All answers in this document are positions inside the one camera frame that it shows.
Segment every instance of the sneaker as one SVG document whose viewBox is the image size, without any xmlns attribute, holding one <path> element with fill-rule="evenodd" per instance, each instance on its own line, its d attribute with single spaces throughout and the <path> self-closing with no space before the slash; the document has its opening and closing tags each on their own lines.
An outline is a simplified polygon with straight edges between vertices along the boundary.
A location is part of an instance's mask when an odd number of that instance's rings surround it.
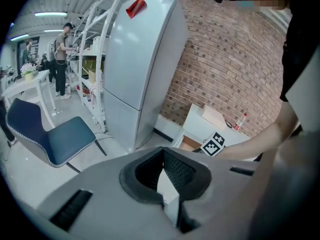
<svg viewBox="0 0 320 240">
<path fill-rule="evenodd" d="M 60 96 L 60 100 L 65 100 L 65 99 L 69 99 L 71 97 L 71 94 L 65 94 Z"/>
<path fill-rule="evenodd" d="M 17 142 L 17 138 L 16 138 L 16 137 L 14 137 L 14 140 L 13 140 L 13 141 L 10 141 L 11 146 L 13 146 L 14 144 L 16 144 L 16 142 Z"/>
</svg>

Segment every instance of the gray shirt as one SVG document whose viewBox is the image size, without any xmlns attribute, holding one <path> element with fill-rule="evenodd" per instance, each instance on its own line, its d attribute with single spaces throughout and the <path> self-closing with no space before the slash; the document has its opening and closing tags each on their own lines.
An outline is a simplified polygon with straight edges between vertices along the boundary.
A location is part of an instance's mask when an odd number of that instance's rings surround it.
<svg viewBox="0 0 320 240">
<path fill-rule="evenodd" d="M 55 54 L 55 60 L 56 61 L 65 61 L 67 58 L 67 53 L 65 50 L 61 50 L 59 47 L 61 43 L 64 44 L 64 47 L 66 47 L 66 36 L 61 33 L 58 35 L 58 37 L 55 40 L 55 48 L 56 48 L 56 54 Z"/>
</svg>

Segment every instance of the man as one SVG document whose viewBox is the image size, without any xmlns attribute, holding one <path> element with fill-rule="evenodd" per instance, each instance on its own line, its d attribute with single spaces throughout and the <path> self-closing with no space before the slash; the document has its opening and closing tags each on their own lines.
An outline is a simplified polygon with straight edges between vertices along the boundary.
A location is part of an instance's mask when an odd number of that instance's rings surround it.
<svg viewBox="0 0 320 240">
<path fill-rule="evenodd" d="M 63 31 L 55 40 L 55 95 L 59 96 L 61 100 L 69 99 L 71 94 L 66 94 L 66 67 L 67 67 L 67 53 L 66 51 L 75 51 L 74 47 L 66 47 L 67 34 L 73 29 L 70 22 L 66 23 L 63 27 Z"/>
<path fill-rule="evenodd" d="M 266 129 L 250 140 L 224 148 L 217 155 L 225 159 L 245 160 L 257 157 L 265 151 L 277 148 L 290 137 L 297 126 L 298 118 L 285 94 L 298 79 L 320 43 L 320 32 L 316 26 L 309 24 L 314 17 L 317 0 L 246 1 L 254 1 L 258 6 L 269 6 L 278 10 L 289 6 L 291 10 L 292 19 L 282 55 L 283 86 L 280 99 L 283 103 L 276 120 Z"/>
<path fill-rule="evenodd" d="M 26 47 L 23 50 L 22 53 L 22 64 L 27 64 L 30 63 L 30 57 L 29 57 L 29 53 L 30 53 L 30 48 L 32 45 L 32 39 L 29 39 L 28 41 L 26 41 Z"/>
</svg>

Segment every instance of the chair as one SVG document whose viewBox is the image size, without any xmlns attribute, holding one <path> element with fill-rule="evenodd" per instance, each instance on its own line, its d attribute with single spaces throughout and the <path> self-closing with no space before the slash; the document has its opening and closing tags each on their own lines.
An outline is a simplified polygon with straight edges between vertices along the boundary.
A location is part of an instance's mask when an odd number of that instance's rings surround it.
<svg viewBox="0 0 320 240">
<path fill-rule="evenodd" d="M 6 124 L 22 145 L 55 168 L 66 164 L 79 173 L 69 161 L 93 142 L 107 156 L 94 133 L 79 116 L 45 131 L 40 107 L 16 98 L 7 112 Z"/>
</svg>

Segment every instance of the red bottle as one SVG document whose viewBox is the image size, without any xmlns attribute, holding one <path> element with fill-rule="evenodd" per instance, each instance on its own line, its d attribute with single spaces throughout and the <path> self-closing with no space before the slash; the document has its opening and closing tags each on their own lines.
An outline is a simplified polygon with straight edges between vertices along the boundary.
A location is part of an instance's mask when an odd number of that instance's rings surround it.
<svg viewBox="0 0 320 240">
<path fill-rule="evenodd" d="M 245 120 L 246 120 L 246 117 L 247 117 L 247 113 L 244 114 L 244 117 L 239 118 L 239 120 L 235 123 L 235 125 L 233 126 L 233 128 L 238 131 L 239 128 L 244 124 L 244 122 L 245 122 Z"/>
</svg>

